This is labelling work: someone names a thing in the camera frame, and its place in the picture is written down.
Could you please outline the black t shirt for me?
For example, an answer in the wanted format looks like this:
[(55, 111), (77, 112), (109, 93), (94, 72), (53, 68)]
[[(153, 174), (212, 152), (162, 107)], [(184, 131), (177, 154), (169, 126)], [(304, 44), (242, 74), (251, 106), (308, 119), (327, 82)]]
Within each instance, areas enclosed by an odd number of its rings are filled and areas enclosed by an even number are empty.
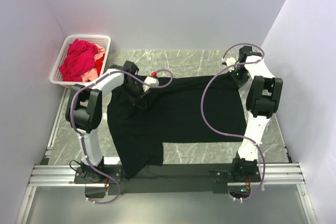
[(146, 96), (145, 110), (114, 89), (108, 127), (127, 178), (163, 164), (164, 143), (240, 142), (246, 120), (238, 86), (223, 74), (169, 79)]

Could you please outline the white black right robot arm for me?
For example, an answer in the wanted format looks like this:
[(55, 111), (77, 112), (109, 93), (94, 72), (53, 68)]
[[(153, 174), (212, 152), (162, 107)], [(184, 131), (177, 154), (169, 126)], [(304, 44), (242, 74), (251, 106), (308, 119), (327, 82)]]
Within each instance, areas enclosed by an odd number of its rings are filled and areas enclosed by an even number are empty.
[(283, 80), (275, 77), (264, 62), (264, 52), (253, 51), (253, 44), (242, 45), (238, 59), (227, 58), (228, 73), (238, 87), (252, 81), (246, 98), (248, 114), (244, 140), (233, 159), (230, 175), (241, 182), (259, 174), (261, 139), (272, 115), (278, 111)]

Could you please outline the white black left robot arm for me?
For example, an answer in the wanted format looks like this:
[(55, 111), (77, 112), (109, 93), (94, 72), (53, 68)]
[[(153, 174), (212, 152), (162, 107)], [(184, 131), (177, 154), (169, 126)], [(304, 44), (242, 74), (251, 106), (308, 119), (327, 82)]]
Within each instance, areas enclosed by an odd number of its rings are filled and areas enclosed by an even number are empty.
[(66, 120), (75, 129), (79, 139), (82, 158), (81, 169), (91, 182), (104, 179), (104, 160), (98, 141), (98, 126), (102, 120), (105, 95), (114, 89), (126, 93), (132, 105), (145, 106), (145, 96), (151, 87), (158, 87), (159, 80), (146, 76), (143, 80), (136, 75), (139, 69), (134, 62), (126, 61), (123, 66), (113, 65), (102, 76), (85, 85), (75, 84), (67, 105)]

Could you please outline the orange red t shirt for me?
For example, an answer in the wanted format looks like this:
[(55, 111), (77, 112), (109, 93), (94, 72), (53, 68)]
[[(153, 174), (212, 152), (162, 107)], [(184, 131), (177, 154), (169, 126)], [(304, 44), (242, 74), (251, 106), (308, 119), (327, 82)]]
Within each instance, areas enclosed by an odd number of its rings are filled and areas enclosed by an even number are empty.
[(102, 57), (100, 57), (99, 59), (96, 60), (96, 70), (97, 70), (97, 75), (100, 76), (101, 71), (102, 71), (102, 65), (104, 63), (104, 57), (105, 54), (103, 54)]

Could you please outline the white plastic laundry basket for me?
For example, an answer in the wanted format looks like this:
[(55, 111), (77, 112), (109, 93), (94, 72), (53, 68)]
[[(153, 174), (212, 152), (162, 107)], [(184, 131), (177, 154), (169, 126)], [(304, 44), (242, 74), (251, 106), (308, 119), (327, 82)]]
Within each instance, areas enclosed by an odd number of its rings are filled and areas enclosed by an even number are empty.
[(69, 88), (72, 85), (78, 83), (78, 82), (63, 81), (62, 74), (59, 70), (59, 67), (63, 64), (63, 62), (64, 62), (64, 60), (67, 56), (67, 51), (68, 51), (68, 48), (69, 48), (70, 44), (72, 44), (76, 39), (85, 40), (85, 41), (90, 42), (92, 44), (97, 44), (97, 45), (103, 47), (106, 50), (105, 57), (104, 57), (104, 60), (102, 62), (102, 69), (101, 69), (101, 72), (100, 72), (99, 75), (101, 76), (103, 74), (104, 68), (105, 68), (106, 62), (107, 62), (109, 49), (110, 49), (111, 38), (109, 36), (106, 36), (106, 35), (88, 35), (88, 34), (70, 35), (70, 36), (65, 38), (64, 43), (63, 43), (63, 45), (60, 49), (60, 52), (57, 56), (56, 61), (55, 61), (54, 67), (53, 67), (52, 72), (51, 72), (50, 77), (49, 77), (49, 80), (50, 80), (51, 83), (59, 84), (59, 85), (65, 87), (65, 88)]

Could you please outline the black base crossbar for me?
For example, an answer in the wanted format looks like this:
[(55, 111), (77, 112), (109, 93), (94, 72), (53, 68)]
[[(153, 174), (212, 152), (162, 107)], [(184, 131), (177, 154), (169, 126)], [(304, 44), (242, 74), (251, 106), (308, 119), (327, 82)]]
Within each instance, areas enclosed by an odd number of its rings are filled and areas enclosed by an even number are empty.
[(146, 165), (132, 178), (127, 178), (121, 165), (102, 165), (102, 173), (88, 165), (74, 168), (76, 185), (84, 185), (89, 198), (137, 193), (186, 193), (211, 191), (229, 193), (230, 183), (249, 185), (263, 183), (265, 172), (256, 163), (243, 167), (232, 164)]

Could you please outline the aluminium frame rail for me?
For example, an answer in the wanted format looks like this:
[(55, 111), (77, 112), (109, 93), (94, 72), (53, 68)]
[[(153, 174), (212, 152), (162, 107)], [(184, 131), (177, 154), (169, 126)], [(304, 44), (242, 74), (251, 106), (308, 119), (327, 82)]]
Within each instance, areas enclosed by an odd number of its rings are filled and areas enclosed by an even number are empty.
[(263, 188), (244, 203), (225, 194), (191, 191), (124, 194), (104, 205), (88, 202), (86, 185), (74, 183), (69, 165), (80, 150), (65, 121), (67, 101), (65, 90), (44, 161), (32, 169), (18, 223), (317, 223), (301, 167), (289, 162), (275, 118), (263, 138)]

